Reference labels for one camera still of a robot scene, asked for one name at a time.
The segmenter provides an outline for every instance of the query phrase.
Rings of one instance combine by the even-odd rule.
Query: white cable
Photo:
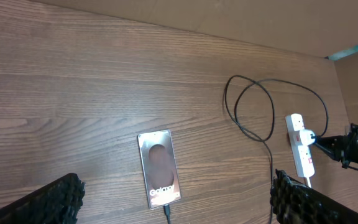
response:
[[[305,178],[306,178],[306,181],[307,181],[307,183],[308,183],[308,187],[311,188],[310,178],[309,178],[309,177],[305,177]]]

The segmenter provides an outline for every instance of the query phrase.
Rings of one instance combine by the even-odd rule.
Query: white power strip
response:
[[[288,115],[285,117],[285,121],[287,122],[296,172],[299,177],[306,178],[308,186],[311,187],[309,178],[314,175],[314,165],[308,145],[314,142],[314,139],[310,138],[314,136],[314,133],[305,130],[305,124],[300,114]]]

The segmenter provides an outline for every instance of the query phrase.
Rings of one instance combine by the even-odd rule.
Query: brown tabletop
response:
[[[172,223],[267,223],[267,151],[223,109],[224,85],[234,74],[312,88],[328,106],[327,136],[344,134],[347,114],[329,60],[0,0],[0,208],[75,172],[86,182],[78,223],[165,223],[162,209],[147,205],[137,135],[169,129],[182,192]],[[234,82],[231,107],[246,85]],[[267,143],[274,168],[296,177],[284,117],[301,113],[320,133],[323,107],[295,86],[265,87],[276,106]],[[246,93],[239,114],[251,130],[268,134],[271,105],[262,90]],[[358,172],[312,153],[313,187],[358,212]]]

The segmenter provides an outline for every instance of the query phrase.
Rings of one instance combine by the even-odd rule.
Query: extension cord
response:
[[[314,139],[311,138],[314,136],[314,132],[305,129],[300,114],[288,115],[285,117],[285,121],[287,122],[296,173],[299,177],[306,178],[308,186],[311,187],[310,177],[314,175],[314,165],[308,145],[314,143]]]

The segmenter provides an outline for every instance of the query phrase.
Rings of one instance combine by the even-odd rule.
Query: logo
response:
[[[168,187],[160,187],[157,190],[153,189],[153,190],[150,191],[150,196],[155,196],[155,195],[160,195],[160,194],[173,192],[173,188],[174,188],[174,184],[172,184],[172,186],[168,186]]]

